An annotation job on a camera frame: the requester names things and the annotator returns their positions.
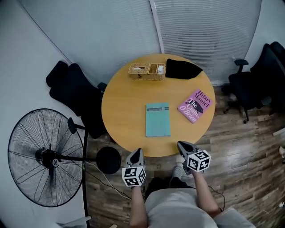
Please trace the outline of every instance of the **chair armrest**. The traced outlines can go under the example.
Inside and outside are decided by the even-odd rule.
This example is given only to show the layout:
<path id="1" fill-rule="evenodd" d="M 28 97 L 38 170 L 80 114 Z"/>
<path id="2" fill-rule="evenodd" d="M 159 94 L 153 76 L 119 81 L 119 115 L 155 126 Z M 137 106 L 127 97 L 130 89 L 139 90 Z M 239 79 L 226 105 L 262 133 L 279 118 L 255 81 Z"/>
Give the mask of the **chair armrest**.
<path id="1" fill-rule="evenodd" d="M 235 60 L 235 64 L 237 66 L 248 65 L 248 62 L 245 59 L 237 59 Z"/>
<path id="2" fill-rule="evenodd" d="M 235 64 L 240 66 L 238 73 L 241 73 L 244 65 L 248 65 L 248 62 L 245 59 L 237 59 L 235 60 Z"/>
<path id="3" fill-rule="evenodd" d="M 104 82 L 100 82 L 97 87 L 98 87 L 98 89 L 100 89 L 102 92 L 104 92 L 105 89 L 106 89 L 106 87 L 107 87 L 107 84 L 104 83 Z"/>

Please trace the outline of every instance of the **foot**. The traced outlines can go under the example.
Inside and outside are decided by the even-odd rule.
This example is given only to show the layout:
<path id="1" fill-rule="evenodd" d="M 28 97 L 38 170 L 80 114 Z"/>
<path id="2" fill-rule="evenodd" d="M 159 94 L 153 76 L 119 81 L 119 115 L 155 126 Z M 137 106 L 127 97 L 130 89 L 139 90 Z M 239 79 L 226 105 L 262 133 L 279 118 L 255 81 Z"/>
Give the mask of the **foot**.
<path id="1" fill-rule="evenodd" d="M 285 149 L 283 147 L 279 147 L 279 153 L 282 156 L 282 158 L 285 158 Z"/>
<path id="2" fill-rule="evenodd" d="M 178 177 L 179 179 L 181 179 L 182 174 L 183 174 L 183 168 L 181 166 L 174 166 L 172 170 L 171 179 L 173 179 L 174 177 Z"/>

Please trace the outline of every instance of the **round wooden table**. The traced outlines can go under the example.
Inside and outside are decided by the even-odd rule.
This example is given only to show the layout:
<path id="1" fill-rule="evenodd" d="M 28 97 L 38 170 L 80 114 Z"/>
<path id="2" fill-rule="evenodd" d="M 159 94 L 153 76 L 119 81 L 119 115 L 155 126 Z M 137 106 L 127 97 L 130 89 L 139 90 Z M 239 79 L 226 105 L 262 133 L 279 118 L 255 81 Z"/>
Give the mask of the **round wooden table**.
<path id="1" fill-rule="evenodd" d="M 142 148 L 144 155 L 162 157 L 178 153 L 177 142 L 196 143 L 206 132 L 215 112 L 213 86 L 202 71 L 197 77 L 183 80 L 166 78 L 165 81 L 132 80 L 128 74 L 132 63 L 165 63 L 167 59 L 189 60 L 170 54 L 151 54 L 133 60 L 122 67 L 109 82 L 103 96 L 102 116 L 113 140 L 132 152 Z M 213 100 L 212 105 L 191 123 L 177 107 L 196 89 Z M 146 104 L 169 103 L 171 137 L 146 137 Z"/>

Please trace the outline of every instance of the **chair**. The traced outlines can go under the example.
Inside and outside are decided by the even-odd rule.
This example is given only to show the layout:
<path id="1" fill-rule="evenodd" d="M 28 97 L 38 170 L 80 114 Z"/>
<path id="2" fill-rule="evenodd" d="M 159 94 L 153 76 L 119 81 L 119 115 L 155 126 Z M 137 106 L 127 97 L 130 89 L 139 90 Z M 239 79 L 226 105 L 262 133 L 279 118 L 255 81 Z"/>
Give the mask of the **chair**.
<path id="1" fill-rule="evenodd" d="M 106 133 L 101 114 L 102 91 L 106 84 L 94 87 L 76 63 L 67 66 L 59 61 L 46 78 L 49 95 L 68 106 L 81 120 L 92 138 Z"/>
<path id="2" fill-rule="evenodd" d="M 248 110 L 261 108 L 271 102 L 274 106 L 280 104 L 278 95 L 285 95 L 280 89 L 280 84 L 285 80 L 285 69 L 269 44 L 264 45 L 261 56 L 250 72 L 242 72 L 243 66 L 248 65 L 246 60 L 235 60 L 235 64 L 240 68 L 238 73 L 228 77 L 230 91 L 236 96 L 237 103 L 243 106 L 246 115 L 244 123 L 247 123 Z"/>
<path id="3" fill-rule="evenodd" d="M 270 45 L 271 50 L 276 54 L 279 61 L 285 67 L 285 49 L 282 47 L 281 44 L 278 42 L 273 42 Z M 272 106 L 272 113 L 274 112 L 280 112 L 285 110 L 285 94 L 283 92 L 284 85 L 285 85 L 285 79 L 282 76 L 282 73 L 277 73 L 277 75 L 280 75 L 278 78 L 278 83 L 274 85 L 275 93 L 273 94 L 273 102 L 271 104 Z"/>

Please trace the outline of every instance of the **tissue box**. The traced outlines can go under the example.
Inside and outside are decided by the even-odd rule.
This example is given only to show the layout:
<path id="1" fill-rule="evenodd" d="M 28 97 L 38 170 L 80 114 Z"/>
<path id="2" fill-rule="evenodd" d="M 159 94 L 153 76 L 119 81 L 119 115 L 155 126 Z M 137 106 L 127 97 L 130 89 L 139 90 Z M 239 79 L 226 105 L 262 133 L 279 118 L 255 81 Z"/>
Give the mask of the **tissue box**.
<path id="1" fill-rule="evenodd" d="M 165 80 L 166 66 L 164 63 L 133 63 L 129 75 L 133 80 Z"/>

